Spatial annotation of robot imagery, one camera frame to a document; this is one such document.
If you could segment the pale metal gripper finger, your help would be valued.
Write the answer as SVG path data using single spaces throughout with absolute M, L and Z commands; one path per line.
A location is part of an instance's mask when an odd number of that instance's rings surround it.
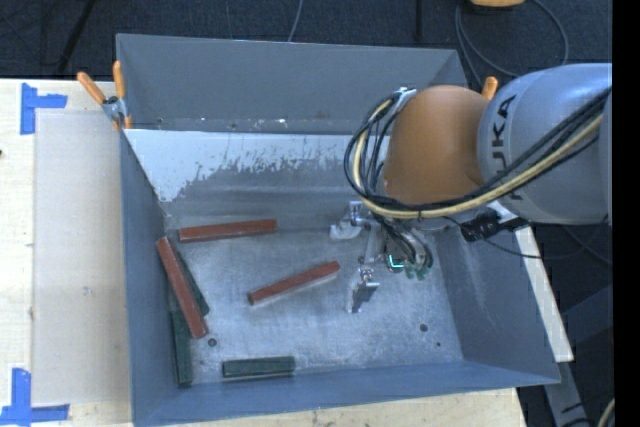
M 370 219 L 366 216 L 363 203 L 350 201 L 341 218 L 330 226 L 329 237 L 334 241 L 350 240 L 370 228 Z
M 350 314 L 359 313 L 363 304 L 373 297 L 379 287 L 380 282 L 376 279 L 373 267 L 358 267 L 349 281 L 346 311 Z

